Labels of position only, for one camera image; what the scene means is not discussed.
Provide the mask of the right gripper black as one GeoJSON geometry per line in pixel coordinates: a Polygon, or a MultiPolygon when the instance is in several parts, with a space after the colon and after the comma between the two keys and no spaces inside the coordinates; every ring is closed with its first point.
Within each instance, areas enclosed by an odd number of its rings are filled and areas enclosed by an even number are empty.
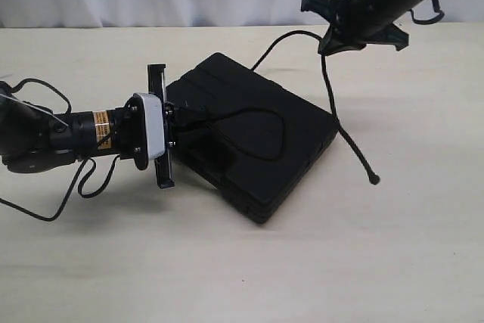
{"type": "Polygon", "coordinates": [[[301,12],[312,12],[332,20],[319,54],[361,51],[367,45],[392,45],[397,51],[408,47],[409,35],[393,24],[410,13],[417,25],[432,25],[445,13],[439,0],[301,0],[301,12]]]}

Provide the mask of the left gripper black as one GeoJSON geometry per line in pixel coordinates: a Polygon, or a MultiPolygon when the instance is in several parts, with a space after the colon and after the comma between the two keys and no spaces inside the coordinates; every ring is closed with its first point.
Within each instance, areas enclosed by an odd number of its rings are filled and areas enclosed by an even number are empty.
{"type": "MultiPolygon", "coordinates": [[[[165,64],[147,66],[148,91],[151,94],[147,107],[147,155],[154,162],[157,185],[160,189],[172,188],[172,155],[170,150],[168,116],[166,105],[165,64]]],[[[204,127],[208,120],[206,107],[175,105],[172,114],[174,132],[190,132],[204,127]]]]}

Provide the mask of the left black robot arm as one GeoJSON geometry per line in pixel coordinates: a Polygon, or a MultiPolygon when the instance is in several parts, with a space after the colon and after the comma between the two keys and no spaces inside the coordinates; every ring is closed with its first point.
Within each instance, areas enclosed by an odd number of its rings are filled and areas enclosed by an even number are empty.
{"type": "Polygon", "coordinates": [[[41,173],[76,161],[107,155],[133,160],[143,171],[154,163],[157,184],[170,188],[171,148],[177,133],[209,118],[203,108],[177,106],[167,99],[165,65],[147,67],[147,92],[136,92],[126,105],[99,111],[54,114],[47,107],[16,97],[30,79],[1,83],[1,159],[10,172],[41,173]]]}

